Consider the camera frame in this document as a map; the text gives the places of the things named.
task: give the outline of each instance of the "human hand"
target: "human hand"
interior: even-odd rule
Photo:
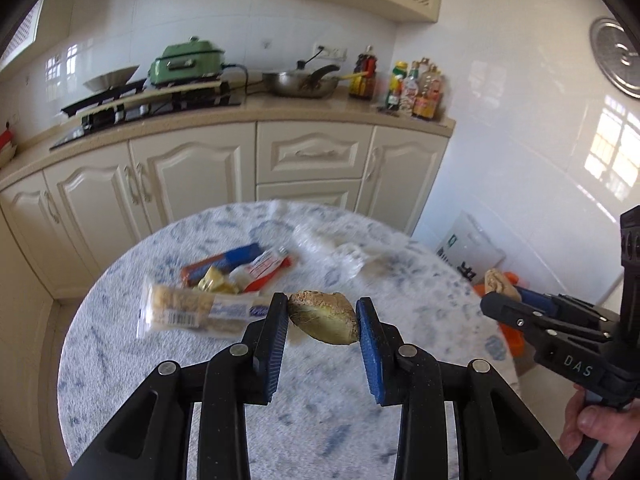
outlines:
[[[564,410],[564,430],[560,436],[560,449],[571,456],[582,441],[590,436],[605,447],[595,469],[593,480],[607,480],[618,467],[640,431],[640,404],[635,400],[626,412],[602,406],[584,407],[584,389],[574,386],[578,392],[569,400]]]

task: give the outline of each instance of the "cabinet handle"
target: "cabinet handle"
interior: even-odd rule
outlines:
[[[130,171],[128,166],[124,167],[124,178],[127,179],[127,185],[129,186],[129,194],[131,195],[131,203],[133,205],[138,205],[138,203],[140,202],[140,197],[136,196],[136,194],[133,193],[133,186],[131,185],[131,171]]]
[[[380,151],[380,147],[374,148],[373,151],[371,152],[371,169],[369,170],[369,173],[367,173],[367,176],[364,179],[367,182],[371,180],[371,177],[373,177],[373,174],[376,173],[376,170],[378,168],[378,152],[379,151]]]
[[[146,192],[145,179],[143,177],[144,170],[145,170],[144,166],[142,165],[141,162],[139,162],[138,165],[136,166],[136,171],[138,172],[140,189],[142,190],[142,198],[145,200],[145,202],[151,202],[151,195],[148,192]]]
[[[301,156],[303,158],[320,158],[322,156],[336,156],[338,152],[335,150],[329,150],[328,152],[316,152],[316,153],[308,153],[303,152],[302,150],[296,151],[296,156]]]
[[[47,209],[49,210],[49,214],[51,215],[51,218],[53,218],[53,221],[56,224],[59,224],[60,217],[53,212],[53,209],[51,209],[51,203],[53,202],[53,200],[51,199],[51,193],[49,193],[49,191],[44,192],[44,199],[47,202]]]

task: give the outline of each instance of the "green electric pot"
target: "green electric pot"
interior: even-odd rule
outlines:
[[[154,86],[188,82],[222,72],[225,51],[210,41],[192,36],[188,43],[169,45],[149,69]]]

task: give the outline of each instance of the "gas stove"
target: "gas stove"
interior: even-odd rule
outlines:
[[[226,81],[200,80],[145,91],[139,83],[110,89],[64,108],[62,111],[70,117],[80,112],[81,125],[58,140],[50,150],[125,123],[201,108],[238,106],[243,102],[240,96],[231,94]],[[91,104],[97,106],[84,109]]]

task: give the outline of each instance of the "yellow food piece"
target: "yellow food piece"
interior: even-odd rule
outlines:
[[[356,313],[339,292],[302,290],[289,297],[289,319],[312,338],[331,345],[358,340]]]
[[[498,269],[489,269],[484,274],[484,291],[485,293],[499,292],[512,300],[522,301],[518,290],[511,285],[507,277]]]
[[[198,283],[198,288],[203,292],[219,292],[220,294],[237,294],[238,287],[231,283],[227,277],[216,267],[210,266],[204,278]]]

